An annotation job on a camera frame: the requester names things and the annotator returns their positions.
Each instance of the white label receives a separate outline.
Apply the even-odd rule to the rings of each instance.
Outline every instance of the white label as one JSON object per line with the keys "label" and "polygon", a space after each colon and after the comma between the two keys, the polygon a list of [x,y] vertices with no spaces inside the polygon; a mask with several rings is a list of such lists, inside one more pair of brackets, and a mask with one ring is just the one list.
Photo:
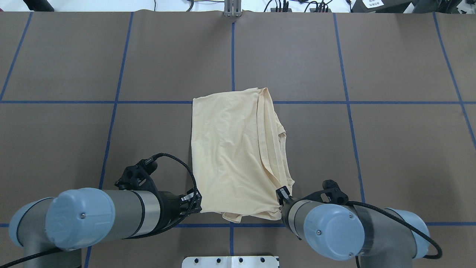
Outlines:
{"label": "white label", "polygon": [[376,8],[376,7],[384,5],[382,0],[362,0],[362,2],[368,9]]}

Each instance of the cloth fold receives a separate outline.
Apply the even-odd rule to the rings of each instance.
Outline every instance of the cloth fold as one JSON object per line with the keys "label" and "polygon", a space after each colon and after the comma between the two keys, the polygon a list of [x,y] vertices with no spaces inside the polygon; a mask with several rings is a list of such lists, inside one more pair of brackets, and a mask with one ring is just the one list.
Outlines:
{"label": "cloth fold", "polygon": [[286,132],[267,88],[193,99],[192,164],[202,213],[231,222],[281,219],[275,190],[292,191]]}

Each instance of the metal bracket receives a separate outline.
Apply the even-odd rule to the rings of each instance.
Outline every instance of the metal bracket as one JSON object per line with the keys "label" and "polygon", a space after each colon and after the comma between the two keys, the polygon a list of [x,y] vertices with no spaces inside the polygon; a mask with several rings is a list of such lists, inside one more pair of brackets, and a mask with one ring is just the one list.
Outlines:
{"label": "metal bracket", "polygon": [[182,268],[279,268],[277,256],[186,257]]}
{"label": "metal bracket", "polygon": [[225,0],[225,17],[241,17],[241,0]]}

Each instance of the cream fabric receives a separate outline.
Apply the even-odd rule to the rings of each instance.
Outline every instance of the cream fabric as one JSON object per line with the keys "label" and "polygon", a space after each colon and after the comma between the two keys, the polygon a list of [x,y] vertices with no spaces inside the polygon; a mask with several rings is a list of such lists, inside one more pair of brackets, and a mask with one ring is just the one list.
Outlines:
{"label": "cream fabric", "polygon": [[292,180],[286,132],[267,88],[193,99],[192,163],[202,213],[235,223],[242,216],[279,220],[275,190]]}

